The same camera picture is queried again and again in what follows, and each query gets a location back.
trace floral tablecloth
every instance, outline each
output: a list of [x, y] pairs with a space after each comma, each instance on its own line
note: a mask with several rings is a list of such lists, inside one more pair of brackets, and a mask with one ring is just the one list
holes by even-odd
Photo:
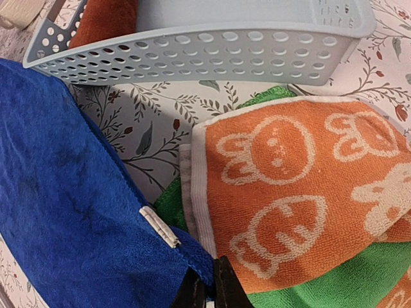
[[[53, 0], [48, 0], [44, 16]], [[57, 23], [67, 24], [78, 0], [67, 0]], [[298, 94], [339, 95], [368, 101], [411, 137], [411, 3], [371, 0], [378, 29], [340, 64], [323, 87], [286, 85]], [[0, 57], [21, 61], [35, 25], [0, 30]], [[179, 172], [178, 147], [201, 121], [234, 110], [271, 83], [185, 81], [80, 89], [80, 108], [100, 127], [132, 178], [153, 203]], [[16, 307], [47, 307], [0, 239], [0, 283]]]

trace white cup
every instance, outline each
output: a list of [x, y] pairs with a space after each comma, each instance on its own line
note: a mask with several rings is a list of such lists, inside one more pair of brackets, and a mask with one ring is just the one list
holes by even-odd
[[40, 13], [46, 0], [0, 0], [0, 27], [24, 29]]

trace gray plastic basket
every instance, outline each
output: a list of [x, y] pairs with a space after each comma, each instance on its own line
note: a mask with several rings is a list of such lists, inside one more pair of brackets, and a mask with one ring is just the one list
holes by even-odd
[[376, 20], [368, 0], [139, 0], [138, 33], [67, 49], [57, 0], [24, 56], [69, 83], [247, 80], [323, 85]]

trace blue cloth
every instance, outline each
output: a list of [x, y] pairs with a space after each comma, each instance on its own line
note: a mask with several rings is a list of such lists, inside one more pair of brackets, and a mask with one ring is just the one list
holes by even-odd
[[183, 231], [171, 249], [146, 200], [54, 77], [0, 60], [0, 232], [51, 307], [169, 307], [190, 265], [213, 260]]

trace brown rolled towel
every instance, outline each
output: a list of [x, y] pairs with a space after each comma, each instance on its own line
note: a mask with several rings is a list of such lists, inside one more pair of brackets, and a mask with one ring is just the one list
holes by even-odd
[[69, 48], [136, 32], [138, 0], [88, 0]]

